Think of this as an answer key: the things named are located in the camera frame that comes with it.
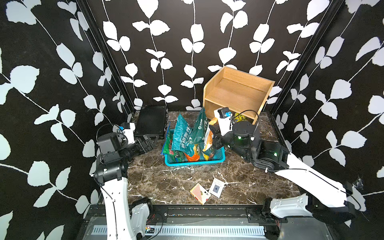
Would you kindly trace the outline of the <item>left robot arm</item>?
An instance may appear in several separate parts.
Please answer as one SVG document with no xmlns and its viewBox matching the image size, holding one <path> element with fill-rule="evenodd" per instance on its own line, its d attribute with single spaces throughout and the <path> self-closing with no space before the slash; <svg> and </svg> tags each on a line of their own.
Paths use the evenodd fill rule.
<svg viewBox="0 0 384 240">
<path fill-rule="evenodd" d="M 154 215 L 147 197 L 129 204 L 128 167 L 130 161 L 154 148 L 146 135 L 130 142 L 123 133 L 98 137 L 101 150 L 94 179 L 105 201 L 107 238 L 109 240 L 144 240 L 149 217 Z"/>
</svg>

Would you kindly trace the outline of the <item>teal plastic basket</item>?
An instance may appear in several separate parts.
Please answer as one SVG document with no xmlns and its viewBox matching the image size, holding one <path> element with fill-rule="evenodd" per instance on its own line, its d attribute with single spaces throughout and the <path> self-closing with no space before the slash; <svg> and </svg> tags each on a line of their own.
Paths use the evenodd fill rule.
<svg viewBox="0 0 384 240">
<path fill-rule="evenodd" d="M 175 161 L 172 163 L 165 156 L 165 164 L 169 167 L 185 167 L 192 165 L 209 165 L 222 163 L 226 159 L 225 149 L 216 150 L 212 159 L 205 161 L 200 145 L 188 145 L 185 147 L 183 141 L 180 141 L 178 136 L 174 136 L 174 130 L 170 129 L 173 134 L 172 151 L 175 154 Z"/>
</svg>

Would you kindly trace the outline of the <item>black front rail base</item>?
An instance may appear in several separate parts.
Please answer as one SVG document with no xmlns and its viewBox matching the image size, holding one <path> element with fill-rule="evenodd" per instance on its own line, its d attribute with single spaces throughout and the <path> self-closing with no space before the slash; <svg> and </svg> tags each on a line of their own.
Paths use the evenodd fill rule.
<svg viewBox="0 0 384 240">
<path fill-rule="evenodd" d="M 265 218 L 261 205 L 153 205 L 145 240 L 337 240 L 312 217 Z"/>
</svg>

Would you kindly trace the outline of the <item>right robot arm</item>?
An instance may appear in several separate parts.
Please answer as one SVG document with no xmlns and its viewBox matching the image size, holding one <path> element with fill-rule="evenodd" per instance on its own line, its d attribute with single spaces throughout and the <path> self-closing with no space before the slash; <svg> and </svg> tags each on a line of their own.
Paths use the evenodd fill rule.
<svg viewBox="0 0 384 240">
<path fill-rule="evenodd" d="M 303 163 L 278 142 L 261 139 L 258 126 L 248 122 L 221 128 L 209 125 L 214 147 L 227 147 L 255 168 L 283 177 L 304 190 L 298 197 L 265 200 L 265 218 L 313 217 L 338 225 L 357 217 L 361 205 L 348 201 L 351 184 L 333 181 Z"/>
</svg>

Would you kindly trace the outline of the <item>orange white small packet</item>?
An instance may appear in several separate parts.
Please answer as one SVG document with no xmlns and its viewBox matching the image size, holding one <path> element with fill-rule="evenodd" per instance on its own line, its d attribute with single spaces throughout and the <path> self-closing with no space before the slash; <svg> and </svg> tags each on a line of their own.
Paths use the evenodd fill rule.
<svg viewBox="0 0 384 240">
<path fill-rule="evenodd" d="M 212 159 L 216 152 L 216 148 L 214 147 L 214 143 L 213 143 L 214 134 L 210 129 L 210 126 L 213 126 L 214 124 L 216 124 L 217 121 L 218 121 L 217 118 L 213 118 L 208 123 L 207 129 L 206 129 L 206 133 L 204 136 L 204 148 L 202 150 L 205 161 Z"/>
</svg>

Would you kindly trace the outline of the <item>bright green blue-topped bag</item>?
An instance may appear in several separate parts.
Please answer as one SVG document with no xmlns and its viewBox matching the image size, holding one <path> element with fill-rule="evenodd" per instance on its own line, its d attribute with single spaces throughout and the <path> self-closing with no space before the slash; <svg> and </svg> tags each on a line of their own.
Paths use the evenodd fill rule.
<svg viewBox="0 0 384 240">
<path fill-rule="evenodd" d="M 175 161 L 175 154 L 172 151 L 172 140 L 173 134 L 170 129 L 167 129 L 165 143 L 162 148 L 162 155 L 168 157 L 168 159 L 173 163 Z"/>
</svg>

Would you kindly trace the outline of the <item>white QR code card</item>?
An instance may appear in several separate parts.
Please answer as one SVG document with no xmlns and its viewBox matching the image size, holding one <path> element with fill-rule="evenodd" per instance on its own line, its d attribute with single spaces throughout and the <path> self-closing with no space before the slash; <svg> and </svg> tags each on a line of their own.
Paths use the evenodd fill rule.
<svg viewBox="0 0 384 240">
<path fill-rule="evenodd" d="M 217 198 L 220 198 L 224 187 L 225 183 L 223 181 L 214 178 L 212 185 L 209 189 L 209 193 Z"/>
</svg>

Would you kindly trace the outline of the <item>teal and orange fertilizer bag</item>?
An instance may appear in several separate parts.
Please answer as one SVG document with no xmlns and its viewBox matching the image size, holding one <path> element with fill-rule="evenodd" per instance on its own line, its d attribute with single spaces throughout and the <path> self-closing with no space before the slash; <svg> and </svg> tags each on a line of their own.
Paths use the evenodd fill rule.
<svg viewBox="0 0 384 240">
<path fill-rule="evenodd" d="M 175 126 L 175 129 L 174 129 L 174 136 L 179 138 L 180 141 L 183 141 L 184 144 L 185 144 L 185 147 L 188 145 L 193 145 L 191 143 L 191 133 L 193 131 L 193 127 L 191 127 L 187 121 L 185 120 L 185 118 L 179 114 L 178 118 L 177 118 L 177 123 L 176 123 L 176 126 Z"/>
</svg>

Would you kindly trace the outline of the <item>wooden two-tier shelf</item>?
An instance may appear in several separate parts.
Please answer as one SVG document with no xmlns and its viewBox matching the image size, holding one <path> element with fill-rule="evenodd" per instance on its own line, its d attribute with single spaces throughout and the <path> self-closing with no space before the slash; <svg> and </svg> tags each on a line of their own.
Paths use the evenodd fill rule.
<svg viewBox="0 0 384 240">
<path fill-rule="evenodd" d="M 219 70 L 204 86 L 203 107 L 208 119 L 214 110 L 228 107 L 253 124 L 258 119 L 275 82 L 229 67 Z"/>
</svg>

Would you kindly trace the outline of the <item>small circuit board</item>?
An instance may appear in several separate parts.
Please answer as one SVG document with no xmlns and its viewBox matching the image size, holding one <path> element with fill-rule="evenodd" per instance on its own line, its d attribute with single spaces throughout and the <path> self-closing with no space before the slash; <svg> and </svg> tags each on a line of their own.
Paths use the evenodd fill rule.
<svg viewBox="0 0 384 240">
<path fill-rule="evenodd" d="M 156 232 L 155 226 L 146 226 L 145 235 L 152 236 Z"/>
</svg>

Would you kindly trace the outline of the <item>yellow green small packet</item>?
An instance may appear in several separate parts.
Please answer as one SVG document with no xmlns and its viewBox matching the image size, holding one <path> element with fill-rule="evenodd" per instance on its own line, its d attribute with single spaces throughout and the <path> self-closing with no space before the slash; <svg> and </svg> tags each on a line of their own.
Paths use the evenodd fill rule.
<svg viewBox="0 0 384 240">
<path fill-rule="evenodd" d="M 244 116 L 243 114 L 236 115 L 233 118 L 233 123 L 243 122 L 243 121 L 246 121 L 246 122 L 248 121 L 248 118 L 246 116 Z"/>
</svg>

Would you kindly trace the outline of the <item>red patterned card box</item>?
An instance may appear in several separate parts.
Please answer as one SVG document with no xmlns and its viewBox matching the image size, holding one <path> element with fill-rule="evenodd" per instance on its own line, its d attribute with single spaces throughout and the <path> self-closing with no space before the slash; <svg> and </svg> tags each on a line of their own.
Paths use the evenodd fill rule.
<svg viewBox="0 0 384 240">
<path fill-rule="evenodd" d="M 191 195 L 198 200 L 201 205 L 204 205 L 211 197 L 211 194 L 200 184 L 196 184 L 191 190 Z"/>
</svg>

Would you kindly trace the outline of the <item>black flat case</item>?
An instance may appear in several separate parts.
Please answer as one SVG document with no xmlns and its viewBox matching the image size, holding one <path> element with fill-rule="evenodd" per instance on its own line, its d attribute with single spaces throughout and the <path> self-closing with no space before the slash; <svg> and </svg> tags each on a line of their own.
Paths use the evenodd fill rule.
<svg viewBox="0 0 384 240">
<path fill-rule="evenodd" d="M 134 136 L 136 138 L 147 135 L 148 137 L 159 137 L 163 139 L 166 131 L 168 117 L 167 107 L 144 106 L 140 110 Z"/>
</svg>

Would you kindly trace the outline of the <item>dark green soil bag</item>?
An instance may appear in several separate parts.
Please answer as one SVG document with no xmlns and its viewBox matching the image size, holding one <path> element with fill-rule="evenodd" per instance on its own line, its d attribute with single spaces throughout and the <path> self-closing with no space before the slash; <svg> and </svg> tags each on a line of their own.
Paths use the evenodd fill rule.
<svg viewBox="0 0 384 240">
<path fill-rule="evenodd" d="M 193 131 L 191 133 L 191 143 L 193 145 L 199 145 L 204 141 L 206 128 L 208 125 L 208 118 L 206 116 L 205 108 L 202 108 L 195 121 Z"/>
</svg>

